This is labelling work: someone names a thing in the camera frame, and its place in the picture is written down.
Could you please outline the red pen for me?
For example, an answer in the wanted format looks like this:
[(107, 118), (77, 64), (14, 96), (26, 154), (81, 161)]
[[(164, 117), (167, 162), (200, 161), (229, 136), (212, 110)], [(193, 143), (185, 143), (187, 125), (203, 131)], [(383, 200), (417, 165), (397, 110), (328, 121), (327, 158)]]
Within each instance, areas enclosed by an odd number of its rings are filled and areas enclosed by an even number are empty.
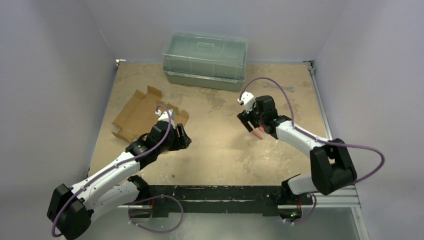
[(262, 140), (262, 139), (264, 138), (265, 131), (264, 131), (264, 129), (263, 129), (263, 127), (262, 127), (262, 126), (259, 126), (259, 127), (255, 128), (255, 129), (253, 129), (253, 130), (252, 130), (252, 133), (253, 133), (253, 134), (254, 134), (257, 138), (259, 138), (260, 140)]

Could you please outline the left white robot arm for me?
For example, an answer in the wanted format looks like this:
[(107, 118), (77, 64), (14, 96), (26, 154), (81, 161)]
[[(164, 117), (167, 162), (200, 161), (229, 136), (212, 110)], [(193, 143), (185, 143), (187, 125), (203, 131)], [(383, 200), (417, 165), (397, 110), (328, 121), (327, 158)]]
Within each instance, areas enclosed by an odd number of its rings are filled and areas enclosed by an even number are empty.
[(99, 172), (72, 186), (56, 187), (47, 210), (52, 236), (75, 240), (92, 222), (120, 205), (142, 205), (166, 198), (163, 193), (154, 196), (148, 183), (136, 173), (160, 154), (186, 149), (191, 142), (183, 124), (159, 120), (149, 133), (133, 141)]

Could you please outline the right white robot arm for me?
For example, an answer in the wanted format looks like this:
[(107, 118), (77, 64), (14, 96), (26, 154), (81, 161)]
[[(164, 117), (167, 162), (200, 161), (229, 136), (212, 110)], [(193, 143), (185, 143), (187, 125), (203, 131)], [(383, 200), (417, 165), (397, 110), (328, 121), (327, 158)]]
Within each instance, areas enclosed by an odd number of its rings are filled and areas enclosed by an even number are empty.
[(244, 92), (238, 103), (244, 110), (237, 118), (249, 132), (258, 128), (309, 157), (310, 174), (298, 174), (281, 183), (280, 196), (284, 202), (292, 204), (301, 194), (312, 192), (327, 196), (357, 180), (352, 158), (341, 139), (320, 139), (293, 124), (291, 118), (278, 114), (269, 95), (255, 97)]

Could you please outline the brown cardboard box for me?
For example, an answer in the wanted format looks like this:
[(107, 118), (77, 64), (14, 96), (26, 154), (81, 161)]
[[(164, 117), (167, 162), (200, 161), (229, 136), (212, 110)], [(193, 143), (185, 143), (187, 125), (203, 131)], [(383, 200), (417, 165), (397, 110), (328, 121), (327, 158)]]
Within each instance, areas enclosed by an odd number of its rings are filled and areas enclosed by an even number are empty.
[(189, 120), (189, 114), (184, 109), (162, 101), (162, 91), (147, 86), (147, 92), (136, 90), (121, 112), (112, 122), (115, 127), (112, 134), (127, 143), (138, 139), (142, 134), (150, 132), (152, 126), (158, 121), (156, 107), (159, 104), (175, 113), (175, 124), (185, 125)]

